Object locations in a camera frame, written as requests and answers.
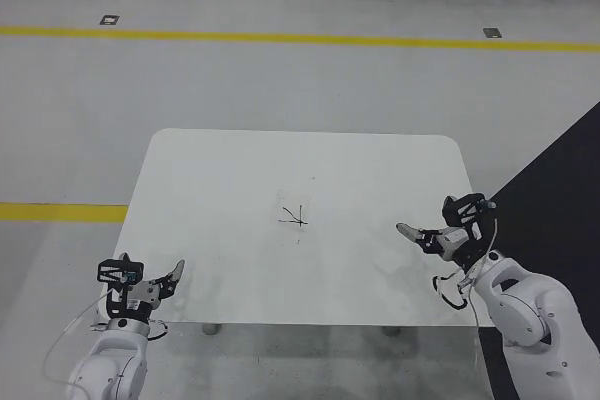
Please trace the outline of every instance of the floor drain cover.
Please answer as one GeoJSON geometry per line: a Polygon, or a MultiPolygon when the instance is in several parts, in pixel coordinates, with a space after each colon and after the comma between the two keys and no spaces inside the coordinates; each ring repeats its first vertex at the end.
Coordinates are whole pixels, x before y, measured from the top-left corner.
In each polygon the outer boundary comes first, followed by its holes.
{"type": "Polygon", "coordinates": [[[502,34],[500,34],[500,29],[498,28],[484,28],[482,31],[489,39],[502,39],[502,34]]]}
{"type": "Polygon", "coordinates": [[[115,25],[118,23],[118,19],[120,19],[119,15],[105,15],[100,20],[100,25],[115,25]]]}

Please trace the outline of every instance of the table leg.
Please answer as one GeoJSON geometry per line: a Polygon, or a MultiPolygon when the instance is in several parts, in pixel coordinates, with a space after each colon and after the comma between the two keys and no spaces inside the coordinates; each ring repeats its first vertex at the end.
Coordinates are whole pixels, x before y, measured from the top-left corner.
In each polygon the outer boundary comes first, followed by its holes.
{"type": "Polygon", "coordinates": [[[213,336],[220,332],[222,324],[202,324],[202,332],[207,336],[213,336]]]}
{"type": "Polygon", "coordinates": [[[388,337],[396,337],[400,334],[400,327],[399,326],[383,326],[382,333],[384,333],[384,335],[388,336],[388,337]]]}

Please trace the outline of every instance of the wire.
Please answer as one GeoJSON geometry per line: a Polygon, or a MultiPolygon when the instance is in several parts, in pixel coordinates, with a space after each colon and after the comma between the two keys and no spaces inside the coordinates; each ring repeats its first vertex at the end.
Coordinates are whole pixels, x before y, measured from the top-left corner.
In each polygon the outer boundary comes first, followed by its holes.
{"type": "Polygon", "coordinates": [[[107,293],[105,293],[102,296],[100,296],[98,298],[98,300],[96,300],[93,303],[89,304],[89,307],[87,307],[84,310],[82,310],[82,312],[80,314],[78,314],[77,317],[75,317],[73,320],[71,320],[71,322],[69,322],[69,325],[67,325],[67,327],[64,328],[64,330],[62,331],[62,333],[60,334],[60,336],[58,336],[58,338],[56,339],[55,342],[53,342],[53,344],[51,345],[51,347],[49,348],[49,350],[47,350],[47,354],[45,354],[45,356],[44,356],[44,361],[42,361],[42,368],[41,368],[42,376],[46,380],[48,380],[50,382],[58,383],[58,384],[61,384],[61,385],[69,385],[69,386],[73,386],[74,388],[78,388],[78,389],[80,389],[80,390],[82,390],[84,392],[84,394],[87,396],[87,400],[89,400],[89,393],[87,392],[87,390],[84,387],[82,387],[82,386],[80,386],[78,384],[75,384],[73,382],[64,381],[62,379],[56,379],[56,378],[50,377],[47,374],[47,361],[49,360],[49,356],[51,355],[51,352],[56,347],[56,345],[58,344],[58,342],[60,341],[60,339],[62,339],[62,337],[64,335],[66,335],[67,331],[69,331],[69,329],[71,329],[71,327],[80,319],[80,317],[82,317],[84,315],[84,313],[86,313],[87,311],[89,311],[91,309],[91,307],[93,307],[96,304],[98,304],[98,302],[100,300],[102,300],[103,298],[105,298],[112,291],[113,291],[113,289],[110,289],[107,293]]]}
{"type": "Polygon", "coordinates": [[[156,324],[160,324],[160,325],[162,325],[162,326],[164,327],[164,332],[162,332],[162,333],[161,333],[161,334],[159,334],[159,335],[156,335],[156,336],[153,336],[153,337],[150,337],[150,338],[148,338],[148,339],[147,339],[147,341],[148,341],[148,342],[152,342],[152,341],[154,341],[154,340],[161,339],[161,338],[163,338],[163,337],[167,336],[167,333],[169,333],[169,327],[167,326],[167,324],[165,324],[165,323],[164,323],[164,321],[163,321],[163,320],[161,320],[161,319],[158,319],[158,320],[155,320],[155,319],[150,319],[150,320],[149,320],[149,322],[153,322],[153,323],[156,323],[156,324]]]}
{"type": "Polygon", "coordinates": [[[480,269],[478,269],[478,273],[476,274],[476,276],[471,280],[471,285],[469,285],[469,291],[467,292],[467,297],[469,299],[469,304],[471,305],[471,311],[473,311],[473,318],[475,318],[476,321],[476,337],[473,339],[473,345],[476,348],[476,358],[474,360],[474,368],[476,369],[476,372],[478,371],[478,348],[480,345],[480,322],[478,322],[478,313],[476,312],[476,307],[473,305],[473,301],[471,301],[471,291],[473,290],[473,287],[476,285],[476,281],[478,280],[478,278],[480,277],[480,274],[482,273],[482,269],[484,268],[484,265],[487,263],[487,258],[489,257],[489,253],[491,252],[491,249],[493,248],[493,243],[496,241],[496,236],[498,236],[498,219],[495,218],[493,220],[493,236],[491,237],[491,243],[489,243],[489,247],[487,248],[487,252],[484,253],[484,257],[482,258],[482,264],[480,264],[480,269]]]}

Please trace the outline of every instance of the white cable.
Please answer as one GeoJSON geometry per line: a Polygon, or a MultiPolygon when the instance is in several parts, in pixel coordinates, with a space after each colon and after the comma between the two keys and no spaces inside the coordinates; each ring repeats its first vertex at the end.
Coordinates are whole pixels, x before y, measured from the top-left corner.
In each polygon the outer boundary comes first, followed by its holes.
{"type": "MultiPolygon", "coordinates": [[[[478,372],[478,349],[480,346],[480,334],[479,334],[480,323],[478,322],[478,313],[476,312],[476,307],[473,305],[473,301],[471,301],[471,291],[473,290],[473,287],[476,285],[476,281],[480,277],[480,274],[482,273],[482,269],[484,268],[484,265],[487,263],[487,257],[489,256],[489,253],[491,252],[491,249],[493,248],[493,243],[496,241],[497,235],[498,235],[498,219],[495,218],[493,220],[493,236],[491,237],[491,243],[489,243],[487,252],[484,254],[484,257],[482,258],[482,264],[480,264],[480,269],[478,269],[478,273],[471,281],[471,285],[469,285],[469,291],[467,292],[469,304],[471,305],[471,310],[473,311],[473,318],[475,318],[475,320],[476,320],[476,337],[473,340],[473,345],[476,348],[475,349],[476,358],[474,360],[474,368],[476,369],[476,372],[478,372]]],[[[469,272],[467,273],[467,277],[470,276],[470,274],[473,270],[473,267],[471,267],[471,269],[469,269],[469,272]]]]}
{"type": "Polygon", "coordinates": [[[105,296],[107,296],[109,293],[111,293],[113,291],[113,289],[110,289],[107,293],[103,294],[102,296],[100,296],[98,298],[98,300],[94,301],[93,303],[89,304],[89,307],[85,308],[80,314],[78,314],[77,317],[75,317],[73,320],[71,320],[71,322],[69,322],[69,325],[67,325],[66,328],[64,328],[64,330],[62,331],[62,333],[60,334],[60,336],[58,336],[58,338],[56,339],[55,342],[53,342],[53,344],[51,345],[51,347],[49,348],[49,350],[47,350],[47,354],[45,354],[44,356],[44,361],[42,361],[42,376],[50,381],[50,382],[54,382],[54,383],[58,383],[61,385],[69,385],[69,386],[73,386],[74,388],[78,388],[80,390],[82,390],[84,392],[84,394],[87,396],[87,400],[89,400],[89,393],[87,393],[87,390],[85,388],[83,388],[80,385],[77,385],[73,382],[69,382],[69,381],[63,381],[62,379],[56,379],[56,378],[52,378],[47,374],[47,360],[49,359],[49,356],[51,355],[51,352],[53,351],[53,349],[56,347],[56,345],[58,344],[58,342],[60,341],[60,339],[62,339],[62,337],[67,333],[67,331],[69,329],[71,329],[71,327],[73,326],[73,324],[75,324],[80,317],[82,317],[84,315],[84,313],[86,313],[87,311],[89,311],[91,309],[91,307],[95,306],[96,304],[98,304],[98,302],[100,300],[102,300],[105,296]]]}

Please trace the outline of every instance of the drawn cross mark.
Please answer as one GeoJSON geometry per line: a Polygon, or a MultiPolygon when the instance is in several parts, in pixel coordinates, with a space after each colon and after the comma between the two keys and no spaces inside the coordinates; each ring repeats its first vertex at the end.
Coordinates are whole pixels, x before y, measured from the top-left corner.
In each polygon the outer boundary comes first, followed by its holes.
{"type": "Polygon", "coordinates": [[[282,207],[282,209],[285,210],[286,212],[288,212],[289,215],[291,215],[291,218],[293,218],[293,221],[283,221],[283,220],[279,219],[278,222],[290,222],[292,224],[298,224],[298,225],[300,225],[301,228],[302,228],[302,224],[309,225],[308,222],[304,222],[302,220],[302,204],[300,204],[300,218],[296,218],[296,216],[293,215],[293,213],[291,211],[289,211],[289,209],[287,207],[282,207]]]}

